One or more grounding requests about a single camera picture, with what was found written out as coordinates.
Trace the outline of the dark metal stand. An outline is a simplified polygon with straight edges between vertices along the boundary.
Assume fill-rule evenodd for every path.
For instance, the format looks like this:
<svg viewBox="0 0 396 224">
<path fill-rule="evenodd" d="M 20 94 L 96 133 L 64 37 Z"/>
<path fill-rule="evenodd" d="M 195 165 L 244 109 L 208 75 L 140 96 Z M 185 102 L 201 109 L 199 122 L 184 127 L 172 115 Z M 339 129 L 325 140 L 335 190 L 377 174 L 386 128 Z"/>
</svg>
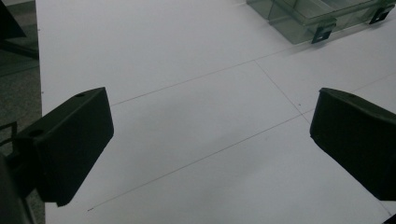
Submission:
<svg viewBox="0 0 396 224">
<path fill-rule="evenodd" d="M 17 37 L 26 37 L 26 34 L 0 0 L 0 49 L 38 60 L 39 53 L 37 50 L 9 42 L 10 38 Z"/>
</svg>

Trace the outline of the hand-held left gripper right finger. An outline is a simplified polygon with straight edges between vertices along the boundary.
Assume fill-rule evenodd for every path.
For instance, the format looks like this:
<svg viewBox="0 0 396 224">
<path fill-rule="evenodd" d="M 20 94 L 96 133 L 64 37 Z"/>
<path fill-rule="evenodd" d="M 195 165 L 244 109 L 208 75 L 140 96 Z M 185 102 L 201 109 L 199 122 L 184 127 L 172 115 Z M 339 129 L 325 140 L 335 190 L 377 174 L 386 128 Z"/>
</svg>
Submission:
<svg viewBox="0 0 396 224">
<path fill-rule="evenodd" d="M 380 201 L 396 201 L 396 114 L 352 93 L 319 90 L 310 136 Z"/>
</svg>

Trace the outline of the clear green plastic storage box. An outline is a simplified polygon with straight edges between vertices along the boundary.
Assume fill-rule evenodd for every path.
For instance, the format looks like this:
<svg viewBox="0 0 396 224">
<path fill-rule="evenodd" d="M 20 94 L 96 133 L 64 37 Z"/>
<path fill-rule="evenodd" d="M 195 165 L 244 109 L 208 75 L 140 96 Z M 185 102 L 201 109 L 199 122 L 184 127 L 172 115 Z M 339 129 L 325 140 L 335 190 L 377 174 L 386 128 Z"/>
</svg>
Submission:
<svg viewBox="0 0 396 224">
<path fill-rule="evenodd" d="M 396 0 L 247 0 L 292 44 L 321 42 L 332 33 L 383 21 Z"/>
</svg>

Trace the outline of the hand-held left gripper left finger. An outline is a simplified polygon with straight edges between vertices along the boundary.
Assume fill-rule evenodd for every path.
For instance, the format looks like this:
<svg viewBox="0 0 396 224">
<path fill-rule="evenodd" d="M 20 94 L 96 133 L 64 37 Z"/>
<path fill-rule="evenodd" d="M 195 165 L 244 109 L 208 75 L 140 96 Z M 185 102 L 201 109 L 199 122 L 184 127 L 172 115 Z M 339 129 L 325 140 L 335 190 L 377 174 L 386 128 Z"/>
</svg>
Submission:
<svg viewBox="0 0 396 224">
<path fill-rule="evenodd" d="M 81 92 L 19 132 L 11 157 L 18 192 L 42 201 L 72 201 L 114 135 L 104 87 Z"/>
</svg>

